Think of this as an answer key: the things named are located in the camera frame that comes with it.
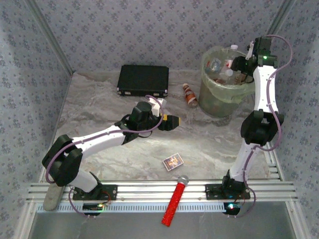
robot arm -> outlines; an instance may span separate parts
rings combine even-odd
[[[158,102],[162,107],[166,104],[163,99],[159,99]],[[58,155],[48,173],[58,186],[72,185],[81,189],[83,193],[95,195],[98,198],[102,185],[93,173],[80,169],[81,161],[101,150],[136,139],[139,131],[152,129],[159,124],[160,118],[160,106],[154,99],[150,99],[150,103],[139,102],[130,115],[126,115],[105,130],[83,137],[60,136],[44,157],[42,164],[48,170],[53,157],[66,145],[74,144]],[[158,126],[160,130],[172,130],[180,123],[180,119],[175,116],[164,115],[163,118]]]
[[[280,125],[284,121],[284,116],[278,114],[278,108],[275,99],[275,75],[269,84],[269,93],[267,93],[267,83],[269,77],[276,71],[277,57],[271,55],[271,38],[256,38],[254,43],[250,44],[247,57],[236,57],[231,69],[241,71],[242,74],[252,76],[255,81],[255,106],[254,111],[244,120],[241,126],[241,137],[243,138],[240,151],[235,163],[228,170],[220,187],[208,185],[206,187],[207,198],[212,195],[222,195],[222,198],[237,198],[246,192],[245,180],[254,158],[260,151],[259,146],[264,146],[271,141],[278,131],[275,118],[269,108],[268,101],[276,113]]]

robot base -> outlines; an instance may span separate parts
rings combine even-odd
[[[250,199],[250,193],[245,184],[231,179],[229,170],[221,184],[206,184],[205,192],[207,200]]]
[[[90,193],[84,192],[82,189],[75,188],[73,194],[74,201],[108,201],[116,200],[118,192],[117,185],[99,184]]]

wall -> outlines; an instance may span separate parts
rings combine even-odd
[[[66,94],[64,72],[24,1],[0,1],[0,238],[13,237]]]
[[[266,33],[281,0],[37,0],[75,71],[198,69],[213,45]]]
[[[314,238],[319,238],[319,2],[297,1],[279,35],[293,45],[290,66],[276,78],[278,108],[285,114],[284,137],[277,153],[286,180],[296,183]],[[280,65],[288,48],[276,41]]]

red toy microphone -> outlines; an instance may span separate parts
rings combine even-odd
[[[179,201],[184,192],[184,188],[187,186],[188,182],[189,182],[189,179],[187,176],[185,175],[179,176],[175,191],[173,193],[173,196],[170,199],[169,205],[161,221],[161,223],[167,227],[170,226],[171,221],[173,220]]]

water bottle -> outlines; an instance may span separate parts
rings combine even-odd
[[[234,72],[232,69],[230,69],[231,64],[235,57],[238,55],[237,54],[237,45],[231,45],[230,49],[227,52],[227,59],[225,60],[225,65],[221,69],[219,76],[225,81],[225,84],[230,84],[231,83],[231,77],[233,76]]]
[[[221,61],[217,58],[213,58],[206,63],[205,72],[209,73],[218,73],[221,70]]]

